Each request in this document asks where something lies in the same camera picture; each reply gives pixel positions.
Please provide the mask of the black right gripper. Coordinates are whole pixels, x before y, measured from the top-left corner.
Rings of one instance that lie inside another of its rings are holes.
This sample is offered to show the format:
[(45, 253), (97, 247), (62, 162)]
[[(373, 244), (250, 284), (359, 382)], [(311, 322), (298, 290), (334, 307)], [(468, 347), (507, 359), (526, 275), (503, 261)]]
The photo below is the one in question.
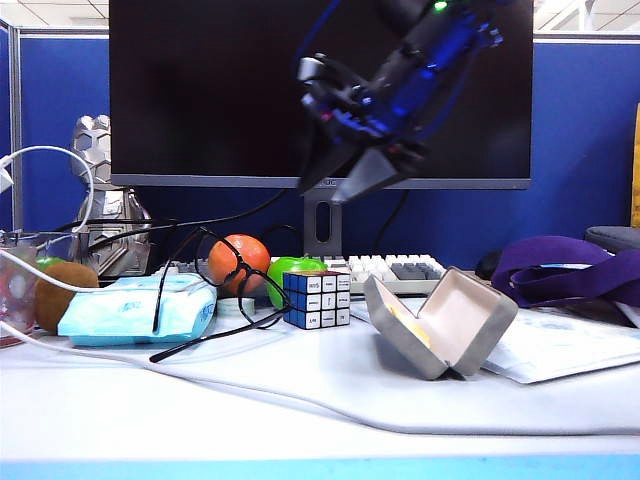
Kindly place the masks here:
[(416, 173), (426, 150), (414, 135), (431, 106), (431, 76), (408, 74), (367, 82), (355, 74), (301, 74), (301, 99), (315, 133), (302, 163), (298, 192), (304, 194), (351, 164), (331, 197), (343, 204)]

